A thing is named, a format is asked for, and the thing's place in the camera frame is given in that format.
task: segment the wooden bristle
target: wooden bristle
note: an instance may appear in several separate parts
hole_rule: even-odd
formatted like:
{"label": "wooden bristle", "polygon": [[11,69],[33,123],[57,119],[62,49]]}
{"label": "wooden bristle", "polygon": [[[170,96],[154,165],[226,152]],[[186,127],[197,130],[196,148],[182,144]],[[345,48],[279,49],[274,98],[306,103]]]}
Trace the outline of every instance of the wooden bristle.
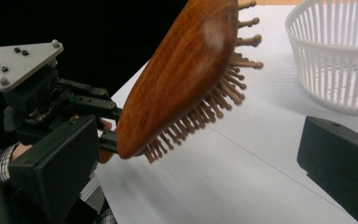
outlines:
{"label": "wooden bristle", "polygon": [[[254,6],[255,1],[251,1],[240,5],[239,10]],[[258,23],[259,19],[254,18],[251,21],[240,21],[238,27],[252,27]],[[255,35],[251,38],[237,38],[236,46],[257,47],[261,39],[261,35]],[[244,75],[240,74],[239,67],[260,69],[263,64],[250,61],[248,58],[242,57],[240,53],[233,52],[226,71],[203,100],[145,147],[144,154],[150,163],[166,154],[168,152],[165,149],[166,147],[169,150],[173,150],[171,141],[176,145],[181,145],[182,141],[185,141],[190,133],[203,129],[207,123],[216,122],[216,119],[224,117],[223,111],[232,109],[229,101],[235,105],[242,103],[245,95],[241,91],[246,89],[246,84],[243,83]]]}

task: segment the white plastic basket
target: white plastic basket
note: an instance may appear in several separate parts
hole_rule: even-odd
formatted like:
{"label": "white plastic basket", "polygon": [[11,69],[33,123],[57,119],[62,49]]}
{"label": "white plastic basket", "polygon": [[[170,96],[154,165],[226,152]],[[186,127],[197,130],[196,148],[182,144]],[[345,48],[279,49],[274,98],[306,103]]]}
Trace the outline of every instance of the white plastic basket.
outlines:
{"label": "white plastic basket", "polygon": [[303,87],[323,105],[358,114],[358,0],[304,0],[285,27]]}

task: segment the black background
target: black background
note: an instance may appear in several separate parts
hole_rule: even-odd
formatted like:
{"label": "black background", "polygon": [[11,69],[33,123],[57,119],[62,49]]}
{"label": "black background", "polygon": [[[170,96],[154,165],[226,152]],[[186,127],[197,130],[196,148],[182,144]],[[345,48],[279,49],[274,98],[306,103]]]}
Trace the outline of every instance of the black background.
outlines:
{"label": "black background", "polygon": [[[0,46],[57,39],[59,76],[113,95],[152,56],[186,0],[0,1]],[[17,142],[3,127],[0,148]]]}

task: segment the table surface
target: table surface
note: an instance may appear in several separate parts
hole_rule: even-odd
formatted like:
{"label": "table surface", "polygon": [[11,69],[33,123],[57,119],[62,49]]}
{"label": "table surface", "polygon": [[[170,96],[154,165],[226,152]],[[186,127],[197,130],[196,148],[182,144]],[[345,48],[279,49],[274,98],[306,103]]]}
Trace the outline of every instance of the table surface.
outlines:
{"label": "table surface", "polygon": [[[99,164],[95,174],[118,223],[357,223],[296,162],[306,116],[356,132],[358,116],[319,105],[300,85],[284,29],[293,7],[241,12],[242,21],[261,22],[239,36],[261,34],[263,42],[236,51],[265,65],[241,69],[248,86],[242,105],[152,164],[143,156]],[[118,106],[142,70],[113,95]]]}

